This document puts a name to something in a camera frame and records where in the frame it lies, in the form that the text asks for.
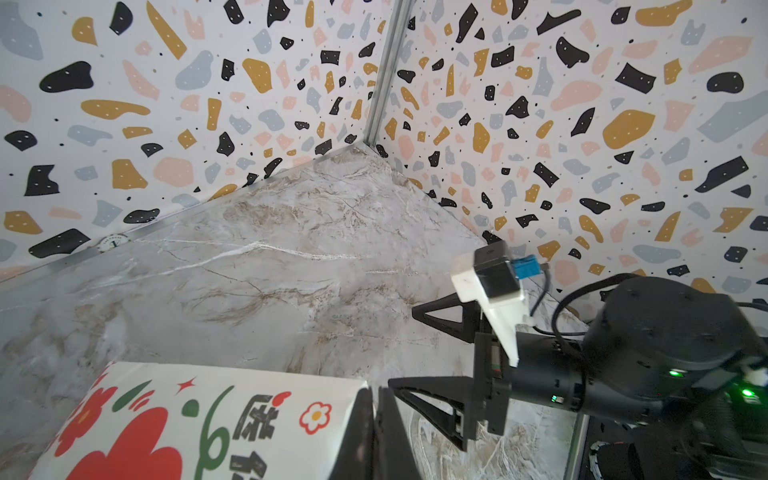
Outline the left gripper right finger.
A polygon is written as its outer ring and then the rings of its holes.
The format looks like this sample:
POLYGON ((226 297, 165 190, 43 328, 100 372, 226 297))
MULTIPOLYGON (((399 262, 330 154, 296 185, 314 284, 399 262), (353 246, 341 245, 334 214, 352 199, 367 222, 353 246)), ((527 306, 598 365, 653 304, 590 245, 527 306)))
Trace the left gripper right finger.
POLYGON ((374 478, 420 480, 413 451, 400 415, 397 399, 389 388, 380 388, 374 426, 374 478))

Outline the right corner aluminium post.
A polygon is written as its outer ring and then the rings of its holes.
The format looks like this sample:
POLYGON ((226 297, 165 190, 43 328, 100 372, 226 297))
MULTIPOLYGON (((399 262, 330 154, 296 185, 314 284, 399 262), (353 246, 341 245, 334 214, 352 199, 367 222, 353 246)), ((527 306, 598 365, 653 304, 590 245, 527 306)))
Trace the right corner aluminium post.
POLYGON ((377 74, 377 84, 371 98, 370 115, 366 123, 363 143, 376 152, 378 134, 384 118, 389 91, 396 72, 405 30, 413 8, 413 0, 397 0, 393 2, 393 14, 388 22, 389 30, 382 50, 381 63, 377 74))

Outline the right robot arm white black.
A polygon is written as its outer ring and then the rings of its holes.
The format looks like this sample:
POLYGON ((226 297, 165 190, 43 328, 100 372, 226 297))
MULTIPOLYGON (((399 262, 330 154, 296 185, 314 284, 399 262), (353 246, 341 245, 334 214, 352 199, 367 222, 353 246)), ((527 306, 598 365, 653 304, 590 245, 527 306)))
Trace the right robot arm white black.
POLYGON ((414 318, 470 343, 468 377, 393 379, 395 396, 454 446, 480 423, 500 434, 511 401, 585 415, 576 474, 590 479, 763 479, 767 475, 767 341, 729 296, 657 277, 597 283, 606 300, 582 335, 520 332, 503 349, 476 302, 462 320, 414 318))

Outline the white paper bag red flower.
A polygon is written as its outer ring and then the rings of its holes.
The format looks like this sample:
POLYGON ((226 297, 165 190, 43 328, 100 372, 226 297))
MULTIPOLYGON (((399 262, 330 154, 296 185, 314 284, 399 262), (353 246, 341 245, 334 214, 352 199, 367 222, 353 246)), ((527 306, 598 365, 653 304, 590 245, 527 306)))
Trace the white paper bag red flower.
POLYGON ((34 479, 325 479, 363 380, 110 363, 34 479))

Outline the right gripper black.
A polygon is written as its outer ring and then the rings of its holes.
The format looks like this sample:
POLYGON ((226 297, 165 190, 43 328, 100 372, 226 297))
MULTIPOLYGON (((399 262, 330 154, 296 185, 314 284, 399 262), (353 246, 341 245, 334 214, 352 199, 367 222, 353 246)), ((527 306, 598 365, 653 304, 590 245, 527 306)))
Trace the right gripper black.
POLYGON ((451 444, 466 452, 477 422, 490 434, 506 428, 511 383, 509 361, 490 322, 475 301, 457 293, 416 305, 414 320, 465 343, 474 342, 473 379, 468 376, 405 377, 388 381, 397 399, 426 419, 451 444))

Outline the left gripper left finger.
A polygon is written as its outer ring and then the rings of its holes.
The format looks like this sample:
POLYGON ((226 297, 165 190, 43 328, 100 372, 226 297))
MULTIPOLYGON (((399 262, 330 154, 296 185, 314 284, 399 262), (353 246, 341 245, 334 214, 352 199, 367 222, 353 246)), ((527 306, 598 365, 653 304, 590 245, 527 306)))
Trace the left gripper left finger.
POLYGON ((329 480, 373 478, 374 411, 369 387, 355 398, 329 480))

